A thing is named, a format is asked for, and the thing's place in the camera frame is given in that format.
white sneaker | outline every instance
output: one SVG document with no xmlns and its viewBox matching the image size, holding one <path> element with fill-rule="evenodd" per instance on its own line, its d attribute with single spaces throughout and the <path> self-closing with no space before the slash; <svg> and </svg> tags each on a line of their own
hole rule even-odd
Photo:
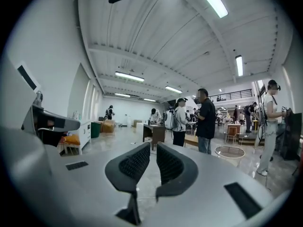
<svg viewBox="0 0 303 227">
<path fill-rule="evenodd" d="M 261 173 L 259 173 L 259 174 L 261 174 L 262 176 L 267 176 L 267 171 L 263 171 L 263 172 L 261 172 Z"/>
</svg>

railing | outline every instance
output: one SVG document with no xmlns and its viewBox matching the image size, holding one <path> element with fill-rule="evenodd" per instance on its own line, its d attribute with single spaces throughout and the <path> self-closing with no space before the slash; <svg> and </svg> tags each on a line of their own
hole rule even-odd
<svg viewBox="0 0 303 227">
<path fill-rule="evenodd" d="M 226 100 L 239 99 L 245 97 L 252 97 L 251 89 L 214 95 L 214 96 L 210 96 L 209 99 L 213 100 L 214 102 L 219 102 L 219 101 L 226 101 Z"/>
</svg>

person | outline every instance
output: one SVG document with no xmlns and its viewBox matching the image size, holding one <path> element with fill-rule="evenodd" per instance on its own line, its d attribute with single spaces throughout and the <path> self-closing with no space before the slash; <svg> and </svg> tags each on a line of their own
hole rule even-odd
<svg viewBox="0 0 303 227">
<path fill-rule="evenodd" d="M 190 121 L 190 113 L 189 113 L 189 110 L 186 110 L 186 119 L 188 121 Z"/>
<path fill-rule="evenodd" d="M 251 126 L 251 120 L 250 117 L 254 114 L 255 112 L 255 107 L 257 106 L 257 103 L 254 102 L 252 105 L 248 105 L 244 107 L 244 112 L 245 112 L 245 120 L 246 120 L 246 133 L 251 133 L 250 131 L 250 126 Z"/>
<path fill-rule="evenodd" d="M 264 98 L 264 112 L 265 120 L 264 124 L 264 133 L 265 133 L 265 143 L 264 151 L 260 160 L 259 167 L 257 172 L 262 176 L 267 175 L 268 164 L 274 153 L 276 145 L 276 131 L 278 129 L 278 120 L 279 117 L 286 117 L 286 112 L 277 112 L 278 104 L 274 97 L 278 93 L 280 86 L 274 80 L 270 80 L 267 86 L 268 92 Z"/>
<path fill-rule="evenodd" d="M 240 121 L 240 124 L 241 124 L 241 125 L 244 124 L 242 111 L 241 111 L 240 114 L 239 114 L 239 121 Z"/>
<path fill-rule="evenodd" d="M 183 146 L 184 145 L 184 139 L 185 139 L 185 129 L 186 129 L 186 114 L 184 107 L 185 106 L 185 99 L 184 98 L 179 98 L 174 105 L 174 110 L 175 110 L 175 127 L 172 129 L 174 133 L 174 140 L 173 144 L 177 146 Z"/>
<path fill-rule="evenodd" d="M 218 126 L 219 126 L 220 120 L 221 120 L 221 111 L 219 109 L 217 110 L 217 119 L 218 119 Z"/>
<path fill-rule="evenodd" d="M 111 120 L 112 119 L 112 116 L 115 115 L 115 113 L 113 112 L 113 106 L 109 106 L 109 108 L 105 111 L 105 119 L 109 119 Z"/>
<path fill-rule="evenodd" d="M 196 115 L 198 120 L 196 136 L 198 137 L 199 151 L 211 155 L 211 139 L 214 137 L 215 107 L 208 98 L 208 92 L 205 88 L 198 90 L 196 99 L 202 104 Z"/>
<path fill-rule="evenodd" d="M 149 118 L 150 124 L 159 125 L 160 119 L 161 119 L 161 114 L 160 114 L 159 110 L 157 110 L 155 108 L 151 109 L 151 115 Z"/>
<path fill-rule="evenodd" d="M 233 124 L 236 124 L 238 120 L 238 105 L 235 105 L 235 111 L 233 111 Z"/>
</svg>

trash can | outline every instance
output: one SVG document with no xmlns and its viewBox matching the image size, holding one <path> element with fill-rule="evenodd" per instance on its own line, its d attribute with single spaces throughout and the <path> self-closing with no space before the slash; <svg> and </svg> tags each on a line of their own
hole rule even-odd
<svg viewBox="0 0 303 227">
<path fill-rule="evenodd" d="M 98 138 L 101 130 L 101 123 L 91 123 L 91 138 Z"/>
</svg>

round coffee table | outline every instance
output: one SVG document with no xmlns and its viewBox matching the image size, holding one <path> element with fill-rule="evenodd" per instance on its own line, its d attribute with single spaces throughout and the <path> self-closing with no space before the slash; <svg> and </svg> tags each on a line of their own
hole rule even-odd
<svg viewBox="0 0 303 227">
<path fill-rule="evenodd" d="M 245 151 L 231 146 L 218 146 L 215 150 L 218 157 L 227 160 L 237 167 L 241 161 L 241 158 L 245 156 Z"/>
</svg>

